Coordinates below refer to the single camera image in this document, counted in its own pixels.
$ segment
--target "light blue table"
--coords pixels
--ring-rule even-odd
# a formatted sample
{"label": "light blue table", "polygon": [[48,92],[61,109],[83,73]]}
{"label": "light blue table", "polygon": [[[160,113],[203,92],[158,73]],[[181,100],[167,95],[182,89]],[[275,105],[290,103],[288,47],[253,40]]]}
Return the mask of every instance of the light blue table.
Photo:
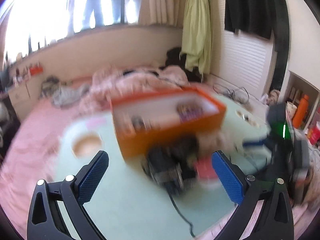
{"label": "light blue table", "polygon": [[[260,128],[252,127],[236,115],[236,110],[241,110],[252,117],[241,106],[222,96],[215,97],[228,108],[221,129],[231,133],[239,150],[239,153],[225,154],[231,155],[232,162],[245,174],[253,173],[255,167],[241,153],[242,140],[265,136],[267,127],[257,118]],[[165,190],[155,185],[143,173],[141,158],[133,158],[126,162],[123,160],[111,113],[101,113],[100,117],[105,118],[106,123],[96,127],[94,131],[100,134],[103,141],[102,150],[109,154],[110,162],[91,201],[84,204],[93,222],[108,240],[190,239],[188,225],[177,214]],[[81,167],[92,159],[78,159],[71,150],[73,139],[88,131],[85,125],[87,121],[88,118],[78,120],[65,130],[55,181],[62,181],[69,174],[77,174]],[[265,165],[266,157],[270,160],[271,153],[265,148],[256,148],[251,152],[259,168]],[[176,197],[175,201],[184,216],[193,223],[195,234],[205,231],[234,206],[220,183],[212,187],[210,184],[197,183],[184,195]],[[63,203],[59,203],[59,206],[71,236],[79,239]]]}

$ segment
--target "orange object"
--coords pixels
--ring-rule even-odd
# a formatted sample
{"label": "orange object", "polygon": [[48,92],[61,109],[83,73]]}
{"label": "orange object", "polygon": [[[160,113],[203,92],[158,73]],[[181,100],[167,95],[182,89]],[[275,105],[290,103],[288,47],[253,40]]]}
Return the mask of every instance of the orange object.
{"label": "orange object", "polygon": [[[188,96],[202,100],[204,109],[207,107],[209,110],[204,111],[203,115],[198,118],[180,122],[179,114],[176,112],[177,98],[178,103],[181,103],[188,101]],[[220,101],[195,87],[137,93],[111,100],[116,137],[124,159],[146,155],[154,145],[171,143],[183,135],[219,129],[226,109],[226,106]],[[133,116],[140,115],[144,121],[148,122],[153,119],[152,121],[156,123],[162,119],[165,124],[160,122],[160,126],[153,126],[153,123],[150,130],[134,131],[131,134],[123,133],[118,124],[119,117],[124,115],[127,115],[128,122]]]}
{"label": "orange object", "polygon": [[34,76],[34,75],[37,75],[37,74],[40,74],[43,72],[43,68],[40,63],[39,63],[39,65],[36,64],[36,65],[31,66],[29,69],[30,69],[31,76]]}
{"label": "orange object", "polygon": [[298,105],[298,109],[292,119],[292,125],[294,128],[299,128],[304,116],[306,115],[306,112],[308,110],[308,100],[309,96],[304,95],[303,98],[300,99],[300,103]]}

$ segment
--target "window sill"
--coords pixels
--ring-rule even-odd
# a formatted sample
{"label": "window sill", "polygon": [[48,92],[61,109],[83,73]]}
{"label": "window sill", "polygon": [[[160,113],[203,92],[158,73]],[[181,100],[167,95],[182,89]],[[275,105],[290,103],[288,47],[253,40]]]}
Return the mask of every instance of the window sill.
{"label": "window sill", "polygon": [[106,26],[99,26],[99,27],[96,27],[96,28],[93,28],[93,29],[85,29],[85,30],[81,30],[78,33],[74,33],[74,34],[72,34],[70,36],[66,36],[63,39],[57,40],[54,43],[50,43],[46,47],[42,47],[42,48],[40,48],[40,49],[38,49],[36,51],[33,51],[31,54],[27,55],[26,57],[23,57],[21,60],[15,61],[14,63],[12,63],[10,65],[10,67],[9,67],[9,70],[12,70],[12,69],[18,67],[20,64],[22,64],[26,60],[29,60],[33,56],[36,56],[39,52],[42,52],[42,51],[44,51],[46,49],[49,49],[49,48],[53,48],[54,46],[57,46],[57,45],[65,42],[65,41],[72,40],[74,38],[80,38],[80,37],[83,37],[83,36],[86,36],[86,35],[91,35],[91,34],[99,33],[99,32],[112,31],[112,30],[115,30],[115,29],[124,29],[124,28],[151,28],[151,29],[153,29],[153,28],[159,28],[159,27],[170,28],[170,29],[172,29],[172,28],[173,29],[182,29],[182,28],[179,28],[179,27],[167,26],[167,25],[144,26],[144,25],[138,25],[138,24],[123,24],[123,23],[106,25]]}

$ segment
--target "red cup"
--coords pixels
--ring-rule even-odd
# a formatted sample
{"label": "red cup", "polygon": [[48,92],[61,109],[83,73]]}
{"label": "red cup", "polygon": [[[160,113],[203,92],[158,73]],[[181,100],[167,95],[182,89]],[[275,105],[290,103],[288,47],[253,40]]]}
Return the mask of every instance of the red cup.
{"label": "red cup", "polygon": [[319,138],[320,138],[320,122],[317,122],[316,126],[312,131],[309,142],[311,143],[311,145],[314,145],[319,140]]}

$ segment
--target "red container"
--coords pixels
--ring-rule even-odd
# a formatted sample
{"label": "red container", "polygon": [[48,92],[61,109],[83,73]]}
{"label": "red container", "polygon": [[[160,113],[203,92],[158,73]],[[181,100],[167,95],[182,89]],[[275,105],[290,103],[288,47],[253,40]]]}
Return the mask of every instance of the red container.
{"label": "red container", "polygon": [[310,136],[309,142],[314,145],[320,138],[320,122],[317,122],[316,126],[313,128],[312,134]]}
{"label": "red container", "polygon": [[37,74],[40,74],[43,72],[43,68],[41,66],[34,66],[34,67],[31,67],[30,68],[30,74],[31,76],[34,76],[34,75],[37,75]]}

